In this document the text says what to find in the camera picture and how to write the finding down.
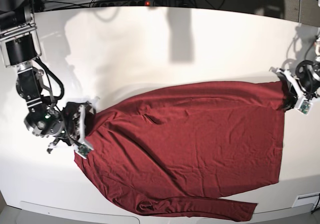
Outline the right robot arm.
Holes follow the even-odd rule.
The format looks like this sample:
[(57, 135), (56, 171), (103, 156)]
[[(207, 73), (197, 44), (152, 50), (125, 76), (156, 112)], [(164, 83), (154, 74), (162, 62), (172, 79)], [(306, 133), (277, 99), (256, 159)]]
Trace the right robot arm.
[(16, 90), (26, 101), (24, 123), (37, 137), (54, 137), (47, 152), (59, 141), (87, 158), (94, 148), (86, 141), (86, 121), (96, 113), (93, 103), (57, 103), (64, 96), (63, 83), (41, 61), (33, 0), (0, 0), (0, 53), (5, 67), (17, 70)]

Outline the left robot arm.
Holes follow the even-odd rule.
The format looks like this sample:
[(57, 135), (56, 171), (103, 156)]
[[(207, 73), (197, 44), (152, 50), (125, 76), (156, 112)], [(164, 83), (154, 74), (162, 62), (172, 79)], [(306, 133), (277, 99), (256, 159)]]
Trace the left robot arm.
[(307, 115), (313, 105), (320, 101), (320, 36), (317, 35), (309, 49), (314, 48), (314, 60), (302, 60), (294, 72), (284, 68), (271, 67), (270, 71), (282, 77), (288, 86), (283, 102), (285, 111), (294, 109)]

